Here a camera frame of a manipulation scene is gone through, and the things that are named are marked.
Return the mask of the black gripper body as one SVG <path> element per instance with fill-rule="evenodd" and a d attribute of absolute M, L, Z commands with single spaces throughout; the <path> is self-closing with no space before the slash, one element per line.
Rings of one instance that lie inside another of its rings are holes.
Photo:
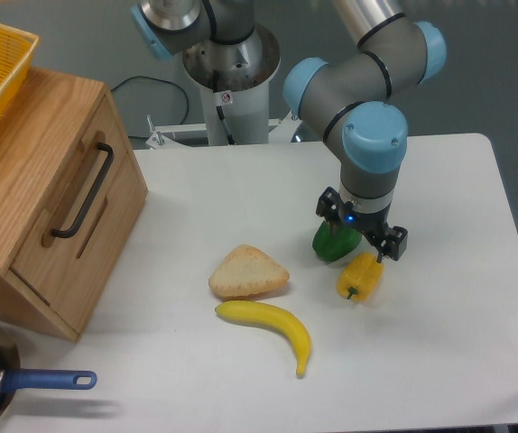
<path fill-rule="evenodd" d="M 355 229 L 362 236 L 364 232 L 384 224 L 393 200 L 393 192 L 379 198 L 361 198 L 341 187 L 339 194 L 339 215 L 341 225 Z"/>

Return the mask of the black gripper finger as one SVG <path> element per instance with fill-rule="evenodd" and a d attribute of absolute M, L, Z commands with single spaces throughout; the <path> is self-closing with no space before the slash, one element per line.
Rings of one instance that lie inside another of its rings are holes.
<path fill-rule="evenodd" d="M 334 235 L 341 227 L 338 205 L 338 192 L 331 187 L 327 187 L 319 196 L 316 206 L 316 214 L 325 220 L 331 235 Z"/>
<path fill-rule="evenodd" d="M 364 232 L 367 242 L 377 251 L 376 261 L 383 259 L 398 261 L 406 251 L 408 230 L 401 226 L 384 224 Z"/>

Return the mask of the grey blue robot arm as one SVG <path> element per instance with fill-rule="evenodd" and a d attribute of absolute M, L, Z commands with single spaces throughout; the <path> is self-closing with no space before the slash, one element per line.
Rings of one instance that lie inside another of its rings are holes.
<path fill-rule="evenodd" d="M 283 96 L 290 111 L 335 155 L 340 183 L 319 197 L 332 235 L 353 230 L 379 259 L 398 260 L 408 233 L 387 221 L 407 151 L 408 125 L 393 94 L 438 74 L 447 59 L 441 32 L 410 21 L 396 1 L 337 1 L 356 44 L 337 66 L 299 62 Z M 265 143 L 269 84 L 281 62 L 278 41 L 254 18 L 250 1 L 140 1 L 135 25 L 159 59 L 180 55 L 199 87 L 208 143 Z"/>

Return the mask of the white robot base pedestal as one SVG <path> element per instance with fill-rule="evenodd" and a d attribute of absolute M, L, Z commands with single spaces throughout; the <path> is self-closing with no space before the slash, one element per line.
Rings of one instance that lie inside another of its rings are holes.
<path fill-rule="evenodd" d="M 185 50 L 183 66 L 198 87 L 210 146 L 262 144 L 269 134 L 269 83 L 280 66 L 275 36 L 257 24 L 234 45 L 211 40 Z"/>

